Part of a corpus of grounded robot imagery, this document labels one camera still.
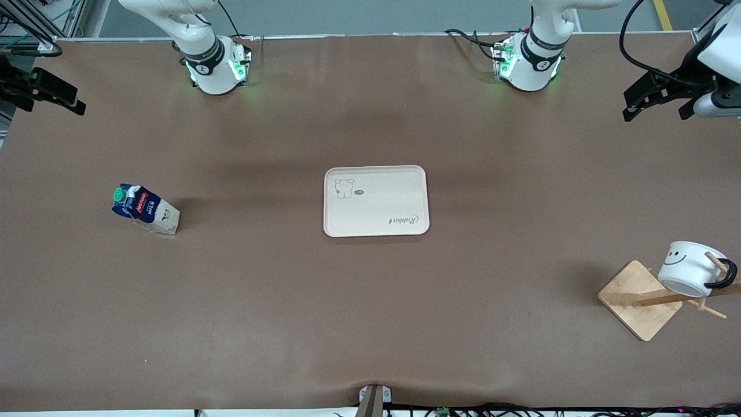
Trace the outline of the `blue milk carton green cap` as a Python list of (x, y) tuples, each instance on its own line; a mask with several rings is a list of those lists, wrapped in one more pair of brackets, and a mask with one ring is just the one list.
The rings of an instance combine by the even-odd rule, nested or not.
[(142, 185), (120, 184), (113, 193), (112, 211), (148, 232), (177, 234), (180, 211)]

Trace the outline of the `white smiley cup black handle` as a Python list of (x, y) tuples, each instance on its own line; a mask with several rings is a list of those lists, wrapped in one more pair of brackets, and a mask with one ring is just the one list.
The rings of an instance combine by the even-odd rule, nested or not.
[(675, 241), (657, 279), (668, 290), (691, 298), (703, 298), (713, 290), (730, 287), (738, 265), (717, 249), (691, 241)]

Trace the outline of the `wooden cup rack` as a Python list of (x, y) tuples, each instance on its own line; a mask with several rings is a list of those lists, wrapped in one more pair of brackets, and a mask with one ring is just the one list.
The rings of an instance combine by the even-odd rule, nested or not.
[(726, 319), (725, 314), (707, 305), (707, 299), (741, 294), (741, 267), (738, 269), (730, 287), (713, 290), (707, 297), (691, 298), (665, 288), (658, 280), (659, 271), (640, 261), (630, 261), (598, 293), (598, 299), (637, 339), (647, 342), (685, 305)]

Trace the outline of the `beige rectangular plastic tray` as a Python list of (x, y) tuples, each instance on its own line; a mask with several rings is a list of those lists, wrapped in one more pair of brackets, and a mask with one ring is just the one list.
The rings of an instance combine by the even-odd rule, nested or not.
[(325, 173), (323, 230), (328, 237), (419, 236), (429, 227), (427, 176), (417, 164)]

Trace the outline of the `aluminium frame corner post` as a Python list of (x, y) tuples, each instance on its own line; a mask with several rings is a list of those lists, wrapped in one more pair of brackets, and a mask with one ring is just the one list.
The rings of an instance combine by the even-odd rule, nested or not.
[(714, 31), (715, 23), (717, 23), (717, 20), (722, 18), (729, 9), (729, 6), (726, 7), (723, 5), (722, 7), (718, 8), (714, 13), (712, 13), (710, 16), (707, 16), (697, 27), (694, 27), (691, 30), (692, 39), (697, 44), (699, 43), (699, 40), (704, 37), (708, 32)]

